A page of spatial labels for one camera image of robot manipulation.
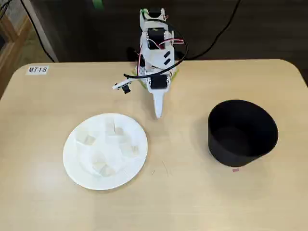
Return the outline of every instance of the white plate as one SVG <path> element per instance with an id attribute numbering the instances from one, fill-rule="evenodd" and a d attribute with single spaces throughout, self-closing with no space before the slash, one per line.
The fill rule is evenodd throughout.
<path id="1" fill-rule="evenodd" d="M 131 143 L 134 146 L 134 155 L 125 156 L 125 162 L 121 162 L 120 166 L 116 166 L 110 176 L 102 176 L 98 171 L 95 171 L 92 165 L 93 158 L 88 158 L 87 153 L 93 155 L 93 150 L 99 153 L 110 154 L 119 153 L 113 150 L 111 152 L 110 140 L 108 145 L 100 145 L 103 142 L 98 142 L 103 136 L 106 136 L 106 128 L 110 126 L 111 121 L 114 122 L 115 129 L 122 128 L 125 134 L 131 138 Z M 90 135 L 86 139 L 83 136 L 87 133 Z M 119 187 L 129 182 L 141 170 L 148 152 L 148 141 L 142 127 L 132 118 L 121 114 L 101 114 L 91 117 L 79 124 L 69 135 L 63 149 L 63 164 L 69 177 L 77 184 L 87 189 L 92 190 L 108 190 Z"/>

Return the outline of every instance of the green tape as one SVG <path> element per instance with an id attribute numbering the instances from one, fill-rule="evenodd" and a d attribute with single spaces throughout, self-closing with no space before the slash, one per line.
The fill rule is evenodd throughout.
<path id="1" fill-rule="evenodd" d="M 103 0 L 92 0 L 94 8 L 103 10 L 104 5 L 103 5 Z"/>
<path id="2" fill-rule="evenodd" d="M 172 79 L 171 79 L 171 82 L 173 82 L 174 81 L 174 79 L 175 79 L 175 77 L 178 75 L 178 73 L 179 73 L 179 69 L 176 71 L 176 73 L 173 75 L 173 77 L 172 77 Z"/>

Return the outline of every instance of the paper plate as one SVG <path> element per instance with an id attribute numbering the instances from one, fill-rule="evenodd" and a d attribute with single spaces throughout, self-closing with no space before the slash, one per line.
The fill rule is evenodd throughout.
<path id="1" fill-rule="evenodd" d="M 101 114 L 79 124 L 63 149 L 69 177 L 92 190 L 108 190 L 129 182 L 141 170 L 148 152 L 142 127 L 121 114 Z"/>

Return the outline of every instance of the red wire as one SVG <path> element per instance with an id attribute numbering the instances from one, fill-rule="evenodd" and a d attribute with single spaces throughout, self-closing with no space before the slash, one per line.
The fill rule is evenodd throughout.
<path id="1" fill-rule="evenodd" d="M 139 65 L 140 65 L 140 59 L 141 59 L 141 48 L 142 48 L 142 45 L 140 47 L 139 58 L 138 58 L 138 62 L 137 62 L 137 76 L 139 76 Z"/>

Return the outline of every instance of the label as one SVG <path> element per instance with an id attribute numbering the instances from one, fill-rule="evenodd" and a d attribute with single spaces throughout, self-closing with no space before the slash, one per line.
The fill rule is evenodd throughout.
<path id="1" fill-rule="evenodd" d="M 27 70 L 26 75 L 38 76 L 46 75 L 48 73 L 49 66 L 30 66 Z"/>

